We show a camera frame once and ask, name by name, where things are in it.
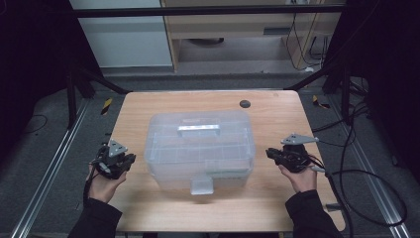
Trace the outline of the black curtain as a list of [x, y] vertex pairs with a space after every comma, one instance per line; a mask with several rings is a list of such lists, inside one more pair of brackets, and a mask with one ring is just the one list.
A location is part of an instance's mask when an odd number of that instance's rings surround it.
[[0, 163], [38, 100], [65, 88], [58, 43], [79, 65], [101, 72], [79, 21], [59, 14], [71, 9], [70, 0], [0, 0]]
[[346, 0], [328, 50], [349, 46], [352, 76], [368, 82], [374, 118], [420, 183], [420, 0]]

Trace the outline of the clear plastic storage box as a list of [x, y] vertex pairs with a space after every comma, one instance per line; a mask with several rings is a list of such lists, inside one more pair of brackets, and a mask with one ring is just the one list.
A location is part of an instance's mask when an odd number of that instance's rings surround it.
[[[250, 117], [241, 110], [161, 113], [154, 115], [150, 121], [146, 145], [153, 133], [165, 135], [183, 131], [233, 133], [243, 129], [254, 138]], [[254, 161], [255, 157], [251, 160], [183, 164], [150, 164], [146, 160], [149, 172], [160, 188], [187, 189], [193, 195], [211, 194], [217, 188], [245, 185], [254, 169]]]

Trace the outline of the yellow black floor tape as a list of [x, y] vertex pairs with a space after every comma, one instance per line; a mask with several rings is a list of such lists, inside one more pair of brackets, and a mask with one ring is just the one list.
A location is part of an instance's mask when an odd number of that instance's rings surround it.
[[322, 102], [317, 95], [312, 96], [312, 104], [324, 109], [330, 108], [330, 105], [328, 103]]
[[113, 100], [112, 98], [107, 98], [105, 100], [104, 105], [103, 105], [103, 107], [101, 109], [101, 112], [100, 112], [101, 115], [107, 114], [107, 112], [108, 112], [108, 110], [110, 108], [110, 105], [112, 103], [112, 100]]

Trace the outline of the wooden desk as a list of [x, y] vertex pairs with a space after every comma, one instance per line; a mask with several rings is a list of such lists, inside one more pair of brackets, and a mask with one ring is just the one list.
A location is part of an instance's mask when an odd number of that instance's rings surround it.
[[[159, 0], [163, 7], [321, 5], [345, 0]], [[309, 49], [316, 37], [334, 34], [339, 13], [244, 14], [168, 16], [164, 19], [171, 40], [282, 36], [292, 64], [309, 64]]]

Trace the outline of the metal floor rail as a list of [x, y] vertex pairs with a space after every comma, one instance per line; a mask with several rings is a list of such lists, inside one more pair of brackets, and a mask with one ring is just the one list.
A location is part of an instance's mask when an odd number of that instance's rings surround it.
[[44, 205], [47, 195], [53, 185], [53, 182], [60, 170], [60, 167], [70, 149], [74, 138], [84, 120], [86, 111], [89, 107], [90, 99], [82, 99], [80, 106], [76, 111], [76, 118], [73, 125], [65, 131], [63, 138], [58, 145], [43, 178], [41, 179], [34, 195], [27, 205], [23, 215], [15, 225], [9, 238], [27, 238], [31, 228], [38, 217], [38, 214]]
[[398, 191], [384, 178], [380, 177], [368, 161], [368, 157], [356, 135], [353, 125], [344, 122], [341, 126], [347, 136], [343, 153], [350, 149], [359, 166], [357, 172], [367, 181], [367, 186], [382, 215], [386, 228], [390, 230], [393, 238], [412, 238], [405, 225], [408, 211], [405, 201]]

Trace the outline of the white cabinet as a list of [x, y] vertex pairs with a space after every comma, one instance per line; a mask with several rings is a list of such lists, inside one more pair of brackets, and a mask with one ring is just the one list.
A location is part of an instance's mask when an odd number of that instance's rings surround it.
[[[159, 0], [70, 0], [74, 10], [160, 7]], [[80, 18], [101, 68], [172, 66], [162, 17]]]

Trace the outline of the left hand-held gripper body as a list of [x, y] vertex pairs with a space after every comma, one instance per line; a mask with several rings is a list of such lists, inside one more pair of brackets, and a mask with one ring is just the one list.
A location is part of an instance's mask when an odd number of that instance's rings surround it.
[[107, 179], [118, 179], [125, 170], [125, 153], [128, 149], [117, 141], [111, 139], [107, 145], [103, 145], [93, 160], [93, 167]]

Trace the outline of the person's left hand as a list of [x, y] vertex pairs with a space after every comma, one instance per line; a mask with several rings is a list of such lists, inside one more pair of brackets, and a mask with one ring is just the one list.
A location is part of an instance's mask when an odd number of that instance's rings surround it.
[[118, 186], [126, 180], [127, 173], [123, 172], [117, 179], [108, 179], [101, 176], [95, 168], [89, 166], [89, 175], [86, 181], [89, 183], [87, 197], [104, 203], [108, 203], [114, 196]]

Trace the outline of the black metal stand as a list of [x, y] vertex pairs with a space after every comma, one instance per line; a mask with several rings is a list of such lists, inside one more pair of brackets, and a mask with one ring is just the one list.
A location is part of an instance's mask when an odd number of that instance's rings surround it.
[[75, 90], [78, 90], [83, 98], [92, 98], [95, 95], [95, 90], [90, 83], [91, 80], [98, 82], [118, 94], [129, 93], [129, 90], [108, 81], [103, 75], [96, 74], [83, 67], [72, 67], [67, 72], [65, 79], [68, 106], [68, 129], [73, 127], [77, 119]]
[[324, 66], [318, 71], [307, 76], [300, 82], [291, 86], [285, 87], [285, 90], [298, 91], [306, 85], [314, 82], [315, 80], [326, 76], [322, 90], [326, 94], [334, 93], [338, 88], [341, 89], [341, 116], [347, 124], [351, 123], [350, 119], [350, 70], [344, 63], [325, 63]]

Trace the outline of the black frame crossbar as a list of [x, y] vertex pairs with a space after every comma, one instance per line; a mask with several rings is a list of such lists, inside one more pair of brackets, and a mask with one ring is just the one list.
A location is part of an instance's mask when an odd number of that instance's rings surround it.
[[72, 10], [77, 18], [154, 17], [154, 16], [200, 16], [243, 14], [288, 14], [288, 13], [336, 13], [343, 12], [347, 4], [327, 5], [255, 5], [255, 6], [198, 6], [126, 9], [81, 9]]

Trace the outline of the person's right hand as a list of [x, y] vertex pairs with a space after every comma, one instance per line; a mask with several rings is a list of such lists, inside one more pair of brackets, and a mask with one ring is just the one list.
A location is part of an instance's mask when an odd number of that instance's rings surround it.
[[317, 188], [317, 173], [311, 167], [305, 168], [300, 173], [292, 173], [284, 166], [279, 166], [278, 168], [289, 179], [295, 192], [304, 192]]

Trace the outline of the clear tray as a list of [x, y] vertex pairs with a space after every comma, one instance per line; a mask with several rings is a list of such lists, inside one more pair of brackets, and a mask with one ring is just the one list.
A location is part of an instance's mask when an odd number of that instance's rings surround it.
[[203, 163], [218, 160], [251, 160], [254, 139], [243, 129], [239, 132], [183, 131], [173, 135], [153, 133], [145, 147], [150, 164]]

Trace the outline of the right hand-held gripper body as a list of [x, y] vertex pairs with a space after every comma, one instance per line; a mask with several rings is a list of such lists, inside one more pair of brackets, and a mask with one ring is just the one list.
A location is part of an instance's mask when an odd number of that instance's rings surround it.
[[319, 139], [315, 137], [292, 133], [280, 141], [282, 149], [276, 159], [276, 163], [284, 166], [291, 173], [303, 172], [310, 164], [314, 163], [314, 160], [305, 149], [305, 144], [318, 141]]

